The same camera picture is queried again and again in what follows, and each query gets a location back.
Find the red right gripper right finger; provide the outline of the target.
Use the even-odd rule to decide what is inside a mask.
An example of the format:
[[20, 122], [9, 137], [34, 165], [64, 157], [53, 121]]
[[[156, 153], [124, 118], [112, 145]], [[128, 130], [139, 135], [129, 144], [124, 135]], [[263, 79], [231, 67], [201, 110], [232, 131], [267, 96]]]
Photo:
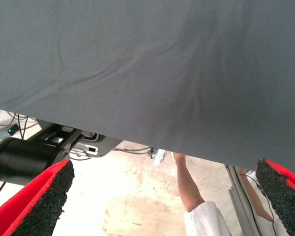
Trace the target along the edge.
[[259, 160], [256, 177], [286, 232], [295, 236], [295, 174], [269, 161]]

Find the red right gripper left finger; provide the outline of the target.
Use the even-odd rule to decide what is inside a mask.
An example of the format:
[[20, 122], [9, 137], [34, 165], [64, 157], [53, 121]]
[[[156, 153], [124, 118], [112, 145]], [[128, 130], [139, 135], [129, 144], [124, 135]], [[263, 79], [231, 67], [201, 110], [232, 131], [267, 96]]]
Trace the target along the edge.
[[0, 236], [51, 236], [73, 178], [70, 160], [44, 170], [0, 206]]

